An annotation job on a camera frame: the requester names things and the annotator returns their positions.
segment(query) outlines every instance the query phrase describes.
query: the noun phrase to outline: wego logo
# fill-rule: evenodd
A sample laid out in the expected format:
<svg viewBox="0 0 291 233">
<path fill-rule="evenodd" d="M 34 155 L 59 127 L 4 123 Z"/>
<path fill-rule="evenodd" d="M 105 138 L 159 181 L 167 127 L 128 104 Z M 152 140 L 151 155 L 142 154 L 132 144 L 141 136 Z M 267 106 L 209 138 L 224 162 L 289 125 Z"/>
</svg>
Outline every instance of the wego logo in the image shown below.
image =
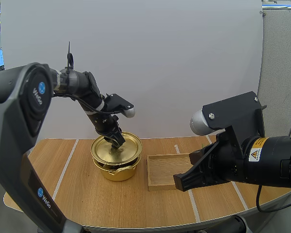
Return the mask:
<svg viewBox="0 0 291 233">
<path fill-rule="evenodd" d="M 39 94 L 38 94 L 37 89 L 34 88 L 32 93 L 34 94 L 34 96 L 37 99 L 38 103 L 41 105 L 42 104 L 42 100 L 41 100 L 41 96 L 39 96 Z"/>
<path fill-rule="evenodd" d="M 43 189 L 42 188 L 39 188 L 38 189 L 38 196 L 41 198 L 42 196 L 42 200 L 43 202 L 47 205 L 47 207 L 50 209 L 50 203 L 49 201 L 47 200 L 47 197 L 45 195 L 43 195 Z"/>
</svg>

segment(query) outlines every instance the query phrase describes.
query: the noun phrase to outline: black bracket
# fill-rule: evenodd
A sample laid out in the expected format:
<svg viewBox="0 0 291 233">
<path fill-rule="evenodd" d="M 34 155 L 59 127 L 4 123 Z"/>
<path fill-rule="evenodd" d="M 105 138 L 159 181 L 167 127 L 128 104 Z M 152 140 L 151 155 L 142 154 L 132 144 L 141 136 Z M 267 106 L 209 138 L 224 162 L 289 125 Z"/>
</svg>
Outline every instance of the black bracket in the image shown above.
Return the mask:
<svg viewBox="0 0 291 233">
<path fill-rule="evenodd" d="M 124 110 L 128 110 L 134 107 L 134 105 L 132 105 L 131 103 L 129 103 L 127 100 L 123 99 L 122 97 L 120 97 L 117 94 L 111 94 L 108 95 L 107 97 L 104 99 L 105 104 L 107 105 L 107 107 L 105 108 L 105 111 L 107 112 L 114 112 L 114 111 L 124 111 Z"/>
<path fill-rule="evenodd" d="M 193 167 L 184 174 L 174 175 L 176 188 L 186 191 L 196 187 L 227 183 L 220 179 L 213 167 L 216 152 L 230 143 L 235 161 L 234 169 L 243 175 L 243 143 L 251 137 L 264 137 L 264 124 L 261 106 L 256 94 L 248 92 L 226 100 L 203 106 L 203 115 L 213 130 L 225 129 L 217 135 L 217 142 L 190 154 Z"/>
</svg>

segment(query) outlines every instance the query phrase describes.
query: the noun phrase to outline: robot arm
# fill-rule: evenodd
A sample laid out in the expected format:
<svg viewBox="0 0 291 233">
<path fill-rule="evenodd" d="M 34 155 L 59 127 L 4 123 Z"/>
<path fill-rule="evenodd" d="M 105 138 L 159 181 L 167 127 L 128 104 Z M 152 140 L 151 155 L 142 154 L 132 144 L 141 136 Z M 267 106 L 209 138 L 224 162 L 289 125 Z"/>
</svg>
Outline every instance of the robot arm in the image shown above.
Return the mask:
<svg viewBox="0 0 291 233">
<path fill-rule="evenodd" d="M 118 118 L 112 114 L 134 116 L 131 103 L 117 94 L 102 96 L 90 72 L 80 73 L 72 68 L 71 61 L 61 71 L 31 63 L 0 72 L 0 183 L 46 233 L 87 232 L 64 216 L 25 154 L 36 143 L 51 98 L 77 100 L 96 131 L 115 148 L 125 140 Z"/>
<path fill-rule="evenodd" d="M 112 114 L 122 113 L 128 118 L 133 117 L 134 106 L 117 94 L 104 97 L 91 72 L 81 73 L 73 70 L 73 56 L 70 50 L 67 57 L 68 64 L 65 69 L 50 69 L 54 96 L 77 100 L 95 126 L 96 132 L 112 143 L 114 148 L 119 148 L 125 140 L 117 123 L 118 117 Z"/>
<path fill-rule="evenodd" d="M 216 142 L 190 154 L 193 167 L 174 175 L 176 188 L 216 185 L 229 181 L 291 188 L 291 136 L 265 138 L 262 107 L 248 92 L 204 105 L 191 119 L 198 135 L 216 130 Z"/>
</svg>

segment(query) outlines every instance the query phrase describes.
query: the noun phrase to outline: warning label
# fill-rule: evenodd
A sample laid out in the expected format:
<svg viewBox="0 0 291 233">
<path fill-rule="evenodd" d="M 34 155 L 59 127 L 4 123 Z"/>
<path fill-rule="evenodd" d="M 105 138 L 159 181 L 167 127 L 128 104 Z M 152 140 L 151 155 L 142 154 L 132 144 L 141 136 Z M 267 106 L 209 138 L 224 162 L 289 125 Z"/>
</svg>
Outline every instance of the warning label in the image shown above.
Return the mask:
<svg viewBox="0 0 291 233">
<path fill-rule="evenodd" d="M 250 150 L 249 162 L 258 162 L 260 160 L 263 145 L 267 138 L 262 137 L 256 140 Z"/>
</svg>

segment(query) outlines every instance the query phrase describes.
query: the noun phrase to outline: white wall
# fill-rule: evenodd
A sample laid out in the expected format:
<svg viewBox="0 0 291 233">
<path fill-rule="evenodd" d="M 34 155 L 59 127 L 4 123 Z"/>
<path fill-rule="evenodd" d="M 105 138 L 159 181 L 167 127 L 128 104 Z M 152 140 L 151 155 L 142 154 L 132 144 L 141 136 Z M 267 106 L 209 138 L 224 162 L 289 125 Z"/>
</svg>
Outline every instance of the white wall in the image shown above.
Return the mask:
<svg viewBox="0 0 291 233">
<path fill-rule="evenodd" d="M 257 91 L 260 10 L 260 0 L 6 0 L 5 67 L 61 69 L 70 40 L 75 69 L 92 71 L 102 93 L 135 105 L 134 118 L 120 116 L 124 131 L 190 136 L 190 118 L 204 104 Z M 40 139 L 96 136 L 77 103 L 52 101 Z"/>
</svg>

